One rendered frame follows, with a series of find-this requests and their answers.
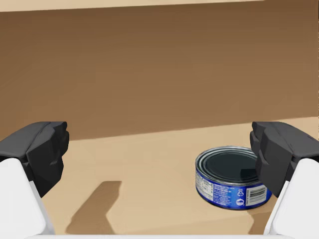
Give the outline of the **blue flat can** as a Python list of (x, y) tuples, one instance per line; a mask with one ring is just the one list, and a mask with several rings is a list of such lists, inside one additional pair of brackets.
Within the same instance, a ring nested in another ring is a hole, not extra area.
[(199, 154), (195, 160), (195, 187), (208, 203), (229, 210), (257, 208), (272, 193), (257, 177), (257, 156), (250, 148), (221, 146)]

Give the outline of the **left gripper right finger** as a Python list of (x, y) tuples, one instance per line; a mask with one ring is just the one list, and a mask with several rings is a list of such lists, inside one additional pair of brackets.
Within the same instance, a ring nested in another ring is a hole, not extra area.
[(277, 197), (264, 234), (319, 236), (319, 141), (279, 121), (252, 129), (258, 179)]

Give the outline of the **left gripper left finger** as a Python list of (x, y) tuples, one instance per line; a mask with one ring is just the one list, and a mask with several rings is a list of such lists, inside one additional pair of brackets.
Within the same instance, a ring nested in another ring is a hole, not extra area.
[(0, 141), (0, 236), (53, 235), (42, 197), (61, 179), (65, 121), (29, 124)]

